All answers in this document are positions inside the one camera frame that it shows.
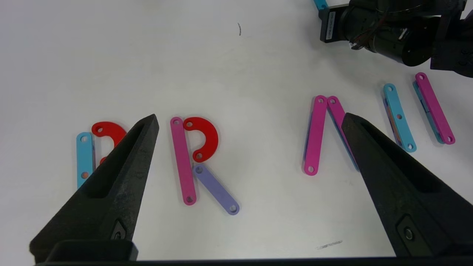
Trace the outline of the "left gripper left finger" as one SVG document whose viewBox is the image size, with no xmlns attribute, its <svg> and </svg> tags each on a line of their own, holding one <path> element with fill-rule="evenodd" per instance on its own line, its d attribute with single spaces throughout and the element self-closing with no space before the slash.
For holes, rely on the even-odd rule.
<svg viewBox="0 0 473 266">
<path fill-rule="evenodd" d="M 132 242 L 159 133 L 155 114 L 139 120 L 105 161 L 31 240 L 37 264 L 136 261 Z"/>
</svg>

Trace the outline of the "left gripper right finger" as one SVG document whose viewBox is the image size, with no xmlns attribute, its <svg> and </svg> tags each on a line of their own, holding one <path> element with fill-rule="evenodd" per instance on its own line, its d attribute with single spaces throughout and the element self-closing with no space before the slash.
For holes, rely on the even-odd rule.
<svg viewBox="0 0 473 266">
<path fill-rule="evenodd" d="M 364 118 L 342 130 L 396 256 L 472 257 L 472 204 Z"/>
</svg>

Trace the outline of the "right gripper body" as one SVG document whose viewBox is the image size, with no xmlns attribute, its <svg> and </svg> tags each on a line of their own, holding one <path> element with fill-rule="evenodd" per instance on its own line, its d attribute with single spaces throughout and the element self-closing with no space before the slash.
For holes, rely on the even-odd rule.
<svg viewBox="0 0 473 266">
<path fill-rule="evenodd" d="M 346 41 L 351 50 L 368 50 L 409 67 L 432 56 L 440 17 L 422 14 L 426 0 L 351 0 L 330 6 L 319 1 L 320 40 Z"/>
</svg>

